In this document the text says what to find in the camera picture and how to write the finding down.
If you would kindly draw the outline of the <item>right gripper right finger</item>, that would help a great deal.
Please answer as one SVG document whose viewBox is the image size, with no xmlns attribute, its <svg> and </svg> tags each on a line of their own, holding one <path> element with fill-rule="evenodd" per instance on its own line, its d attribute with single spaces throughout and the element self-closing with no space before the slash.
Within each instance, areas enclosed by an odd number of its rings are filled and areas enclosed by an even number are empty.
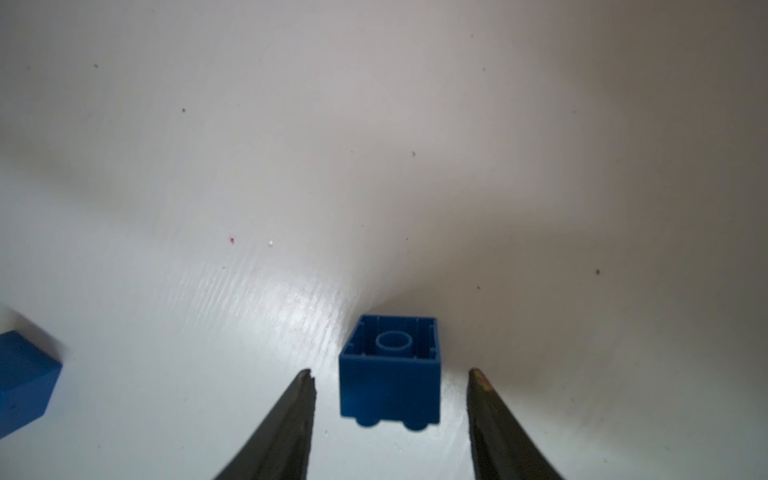
<svg viewBox="0 0 768 480">
<path fill-rule="evenodd" d="M 478 368 L 469 370 L 466 405 L 477 479 L 562 479 Z"/>
</svg>

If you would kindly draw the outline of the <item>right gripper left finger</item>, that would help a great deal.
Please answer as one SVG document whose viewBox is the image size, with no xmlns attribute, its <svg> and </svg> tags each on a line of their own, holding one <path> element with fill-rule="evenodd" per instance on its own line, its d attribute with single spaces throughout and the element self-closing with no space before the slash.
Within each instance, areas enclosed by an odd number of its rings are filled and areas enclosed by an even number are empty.
<svg viewBox="0 0 768 480">
<path fill-rule="evenodd" d="M 305 479 L 316 405 L 315 379 L 299 371 L 273 408 L 228 465 L 226 479 Z"/>
</svg>

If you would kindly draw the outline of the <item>dark blue lego brick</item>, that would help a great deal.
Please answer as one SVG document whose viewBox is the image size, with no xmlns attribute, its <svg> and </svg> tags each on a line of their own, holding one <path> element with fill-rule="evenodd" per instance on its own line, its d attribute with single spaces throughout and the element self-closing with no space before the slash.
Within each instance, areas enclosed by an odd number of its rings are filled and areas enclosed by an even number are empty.
<svg viewBox="0 0 768 480">
<path fill-rule="evenodd" d="M 363 427 L 437 425 L 441 373 L 435 318 L 363 315 L 339 354 L 340 415 Z"/>
<path fill-rule="evenodd" d="M 45 414 L 61 370 L 17 331 L 1 335 L 1 438 Z"/>
</svg>

